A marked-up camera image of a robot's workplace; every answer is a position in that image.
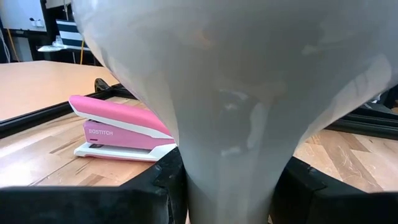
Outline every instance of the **wood grain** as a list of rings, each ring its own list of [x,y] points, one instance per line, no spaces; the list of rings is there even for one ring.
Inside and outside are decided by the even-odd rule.
[[[137,100],[110,101],[145,108]],[[11,185],[121,185],[151,162],[75,157],[85,119],[73,113],[0,140],[0,187]],[[398,191],[398,142],[322,130],[295,157],[366,192]]]
[[[71,95],[93,93],[96,78],[109,85],[118,82],[103,67],[49,61],[0,64],[0,121],[67,101]]]

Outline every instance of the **light wood tabletop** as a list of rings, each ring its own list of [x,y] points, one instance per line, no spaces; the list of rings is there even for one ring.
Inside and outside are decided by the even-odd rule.
[[[94,92],[94,81],[118,81],[103,67],[34,61],[0,64],[0,121]]]
[[[137,100],[109,100],[145,108]],[[152,165],[75,157],[84,121],[70,113],[0,140],[0,186],[120,185]],[[398,141],[322,130],[294,156],[365,192],[398,191]]]

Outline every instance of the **white funnel-shaped object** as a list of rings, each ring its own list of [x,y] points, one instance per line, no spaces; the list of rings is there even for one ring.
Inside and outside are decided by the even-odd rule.
[[[298,144],[396,84],[397,1],[74,0],[99,61],[170,129],[193,224],[265,223]]]

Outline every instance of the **pink stapler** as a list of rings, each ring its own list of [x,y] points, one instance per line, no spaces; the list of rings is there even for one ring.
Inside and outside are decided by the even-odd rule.
[[[86,143],[76,156],[157,161],[176,147],[169,130],[145,109],[87,96],[71,96],[70,106],[81,117]]]

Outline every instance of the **striped object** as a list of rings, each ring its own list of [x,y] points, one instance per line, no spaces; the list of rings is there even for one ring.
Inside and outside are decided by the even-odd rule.
[[[83,37],[77,30],[76,22],[57,19],[58,30],[64,46],[68,49],[81,49]],[[84,44],[84,50],[90,49]]]

